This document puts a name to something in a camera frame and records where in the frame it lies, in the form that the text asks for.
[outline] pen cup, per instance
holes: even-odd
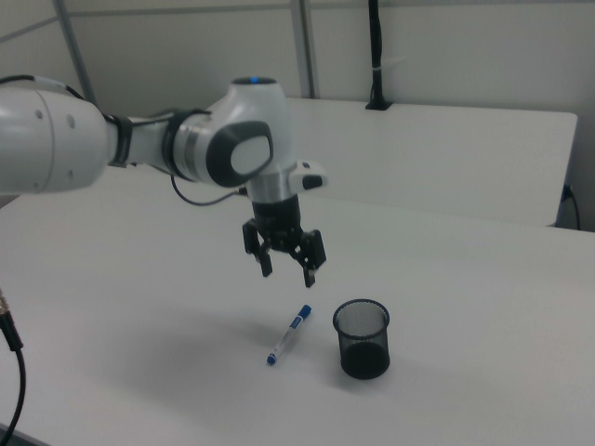
[[[378,302],[356,299],[344,303],[333,316],[338,333],[341,368],[357,379],[384,374],[390,365],[389,312]]]

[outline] white desk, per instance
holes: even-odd
[[[296,149],[325,197],[537,226],[556,221],[576,116],[289,99]]]
[[[327,263],[310,290],[244,254],[248,201],[198,209],[158,173],[0,212],[0,286],[25,343],[19,428],[56,446],[591,445],[593,234],[302,196]],[[391,366],[341,371],[331,317],[390,311]],[[294,347],[265,364],[294,313]],[[17,397],[0,348],[0,417]]]

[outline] white wall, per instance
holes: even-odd
[[[51,1],[2,0],[0,11],[0,77],[38,74],[80,89]]]
[[[246,75],[274,77],[287,95],[301,96],[288,0],[72,0],[67,7],[106,112],[205,108]]]
[[[367,100],[367,9],[347,3],[312,0],[320,96]],[[382,7],[380,17],[383,59],[405,58],[383,72],[388,99],[576,113],[569,180],[595,230],[595,4]]]

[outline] pen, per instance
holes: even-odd
[[[282,355],[283,350],[285,350],[285,347],[287,347],[287,344],[289,344],[289,341],[291,341],[291,338],[294,337],[294,334],[296,333],[298,328],[301,327],[304,320],[308,316],[310,316],[311,311],[312,311],[312,308],[310,308],[309,305],[304,305],[302,307],[302,309],[299,311],[299,313],[295,317],[294,321],[291,322],[291,325],[289,325],[289,328],[287,329],[287,331],[285,332],[283,337],[279,340],[279,342],[277,343],[277,345],[275,346],[275,348],[272,350],[271,354],[267,358],[267,363],[269,365],[274,365],[275,362],[277,362],[279,357]]]

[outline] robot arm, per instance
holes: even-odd
[[[255,215],[243,226],[246,252],[265,277],[272,272],[269,251],[288,253],[306,286],[314,283],[326,257],[320,232],[300,227],[298,193],[325,185],[326,174],[296,159],[275,81],[238,79],[209,111],[150,121],[104,116],[59,93],[0,89],[0,194],[83,188],[106,165],[128,164],[223,188],[245,185]]]

